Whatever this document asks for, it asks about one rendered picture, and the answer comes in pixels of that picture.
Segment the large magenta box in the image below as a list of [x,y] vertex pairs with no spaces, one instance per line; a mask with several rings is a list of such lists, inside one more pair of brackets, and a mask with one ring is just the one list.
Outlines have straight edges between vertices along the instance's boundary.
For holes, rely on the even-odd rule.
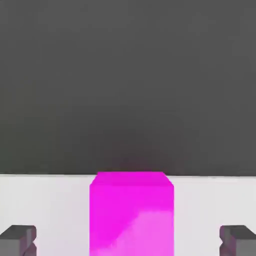
[[163,172],[98,172],[89,186],[89,256],[174,256],[174,185]]

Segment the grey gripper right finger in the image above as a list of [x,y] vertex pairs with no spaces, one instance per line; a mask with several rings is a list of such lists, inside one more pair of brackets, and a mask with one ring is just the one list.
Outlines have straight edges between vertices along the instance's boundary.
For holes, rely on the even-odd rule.
[[219,256],[256,256],[256,234],[245,225],[222,225]]

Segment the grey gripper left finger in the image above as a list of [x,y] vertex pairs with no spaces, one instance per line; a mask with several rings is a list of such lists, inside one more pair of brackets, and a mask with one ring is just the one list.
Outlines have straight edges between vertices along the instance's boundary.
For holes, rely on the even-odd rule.
[[11,225],[0,234],[0,256],[37,256],[34,225]]

